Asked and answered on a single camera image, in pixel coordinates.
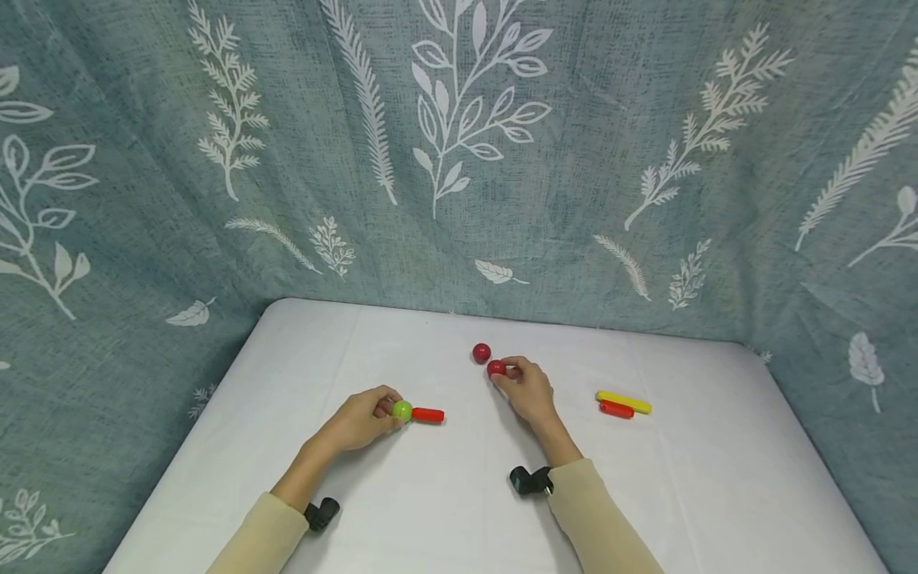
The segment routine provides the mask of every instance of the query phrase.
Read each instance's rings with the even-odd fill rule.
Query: beige sleeve
[[[265,492],[207,574],[277,574],[308,528],[305,516]]]
[[[592,460],[553,468],[548,476],[554,483],[548,505],[574,545],[584,574],[663,574],[612,501]]]

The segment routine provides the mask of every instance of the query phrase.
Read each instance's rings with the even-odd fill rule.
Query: left hand
[[[391,415],[392,404],[397,400],[402,396],[386,385],[351,395],[322,425],[316,438],[335,453],[363,448],[405,424]]]

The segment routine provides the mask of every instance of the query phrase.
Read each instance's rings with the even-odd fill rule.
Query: fabric backdrop
[[[0,0],[0,569],[99,571],[300,297],[744,343],[914,572],[916,34],[902,0]]]

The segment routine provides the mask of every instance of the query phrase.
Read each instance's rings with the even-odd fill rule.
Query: white table
[[[577,572],[544,498],[507,475],[543,456],[470,358],[528,355],[561,416],[670,574],[886,572],[787,402],[732,343],[285,299],[263,315],[106,574],[199,574],[301,442],[386,383],[446,423],[343,457],[342,511],[285,572]],[[651,416],[601,414],[604,389]]]

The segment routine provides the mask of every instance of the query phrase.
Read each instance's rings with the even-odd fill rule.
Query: red cylinder
[[[443,422],[443,418],[445,418],[445,416],[446,415],[443,411],[437,411],[436,409],[415,408],[411,410],[411,418],[415,421]]]
[[[634,416],[634,409],[611,400],[601,400],[599,402],[599,410],[621,419],[631,419]]]

